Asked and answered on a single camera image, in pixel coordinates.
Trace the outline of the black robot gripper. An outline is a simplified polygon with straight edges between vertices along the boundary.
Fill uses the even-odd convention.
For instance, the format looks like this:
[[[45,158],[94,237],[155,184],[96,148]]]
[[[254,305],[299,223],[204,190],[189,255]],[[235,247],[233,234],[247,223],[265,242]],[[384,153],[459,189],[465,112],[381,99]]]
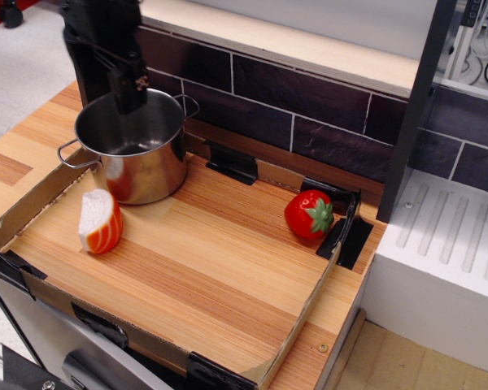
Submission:
[[[146,103],[146,65],[134,33],[142,22],[139,1],[62,1],[63,37],[83,85],[111,88],[120,114]]]

